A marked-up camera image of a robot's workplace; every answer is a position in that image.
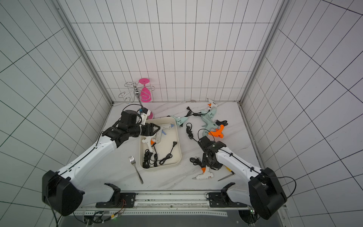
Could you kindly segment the white glue gun blue trigger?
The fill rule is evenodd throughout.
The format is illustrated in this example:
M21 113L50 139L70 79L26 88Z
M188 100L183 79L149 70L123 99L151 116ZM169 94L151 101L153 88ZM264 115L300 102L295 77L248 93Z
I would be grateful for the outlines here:
M166 123L166 124L161 124L160 125L160 130L157 132L157 134L156 134L156 141L155 141L155 143L156 144L159 144L160 142L161 142L161 137L162 137L162 135L164 134L164 135L166 135L166 133L164 132L164 130L167 130L167 129L171 129L171 128L173 128L175 125L174 124L171 124L171 123ZM174 149L174 147L176 146L176 144L177 144L177 142L176 141L174 141L173 142L173 146L172 146L172 149L171 149L171 151L163 158L163 159L161 159L160 161L159 161L159 165L161 166L161 165L163 165L168 159L171 159L172 157L173 157L173 155L172 155L172 151L173 151L173 149Z

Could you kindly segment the white glue gun orange trigger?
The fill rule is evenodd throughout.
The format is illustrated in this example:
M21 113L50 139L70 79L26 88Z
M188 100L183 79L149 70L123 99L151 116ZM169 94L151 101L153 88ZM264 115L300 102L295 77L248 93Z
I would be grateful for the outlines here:
M203 173L193 177L194 180L208 180L214 177L213 173L210 171L208 166L202 168Z

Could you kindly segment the cream plastic storage box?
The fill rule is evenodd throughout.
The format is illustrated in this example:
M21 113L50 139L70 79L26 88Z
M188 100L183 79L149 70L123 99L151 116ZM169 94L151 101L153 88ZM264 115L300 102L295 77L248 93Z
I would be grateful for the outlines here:
M146 122L153 123L153 124L156 124L159 126L161 124L171 123L171 124L174 124L175 126L171 129L164 130L166 135L163 134L161 137L161 142L159 144L155 144L155 149L157 151L157 156L158 156L157 167L151 166L148 169L145 169L142 167L144 153L145 153L145 150L148 149L147 144L143 143L142 140L145 139L146 137L153 137L156 141L156 137L154 137L154 136L141 136L140 137L140 158L138 161L138 164L140 165L140 167L146 171L157 171L157 170L161 170L161 169L176 167L177 165L179 165L179 163L182 160L182 152L181 152L181 148L180 148L180 140L179 140L179 136L178 136L177 124L176 124L176 121L174 120L174 118L164 117L164 118L147 120ZM171 159L168 159L163 165L160 166L159 161L161 159L163 159L171 151L174 141L176 141L177 144L172 151L173 157Z

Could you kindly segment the white glue gun corner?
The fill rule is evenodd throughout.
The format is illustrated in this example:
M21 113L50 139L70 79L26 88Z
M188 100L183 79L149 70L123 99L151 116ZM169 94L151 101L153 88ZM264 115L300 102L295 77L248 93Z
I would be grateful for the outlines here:
M218 107L218 105L212 99L207 98L207 100L208 100L208 106L209 106L208 110Z

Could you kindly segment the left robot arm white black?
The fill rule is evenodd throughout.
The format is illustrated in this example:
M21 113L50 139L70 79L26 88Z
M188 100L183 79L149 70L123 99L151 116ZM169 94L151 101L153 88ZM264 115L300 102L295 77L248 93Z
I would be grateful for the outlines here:
M88 189L84 178L109 153L130 137L154 136L161 127L147 123L151 111L122 111L121 117L103 131L97 142L68 165L42 177L42 201L62 216L72 214L78 207L96 203L98 207L117 208L121 204L121 190L112 183Z

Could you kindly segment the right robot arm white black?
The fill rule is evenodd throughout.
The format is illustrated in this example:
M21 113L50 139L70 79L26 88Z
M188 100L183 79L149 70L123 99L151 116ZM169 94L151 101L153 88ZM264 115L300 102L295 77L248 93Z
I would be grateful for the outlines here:
M230 182L213 199L216 207L233 207L242 204L252 208L254 221L261 217L268 220L286 202L286 196L278 177L270 168L254 166L232 152L224 143L211 141L204 136L198 141L203 150L203 161L207 167L229 168L240 182Z

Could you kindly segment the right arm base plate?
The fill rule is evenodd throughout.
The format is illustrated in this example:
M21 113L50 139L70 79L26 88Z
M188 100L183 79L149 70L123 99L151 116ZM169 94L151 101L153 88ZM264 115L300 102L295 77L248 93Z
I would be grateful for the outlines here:
M233 202L226 193L210 192L206 195L209 206L212 208L246 208L247 205L240 202Z

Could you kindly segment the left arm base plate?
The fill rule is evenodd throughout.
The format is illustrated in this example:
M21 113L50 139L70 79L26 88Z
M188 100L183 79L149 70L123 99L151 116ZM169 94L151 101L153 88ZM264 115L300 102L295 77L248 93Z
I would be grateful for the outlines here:
M110 201L98 202L95 207L101 209L133 208L135 197L136 193L116 193Z

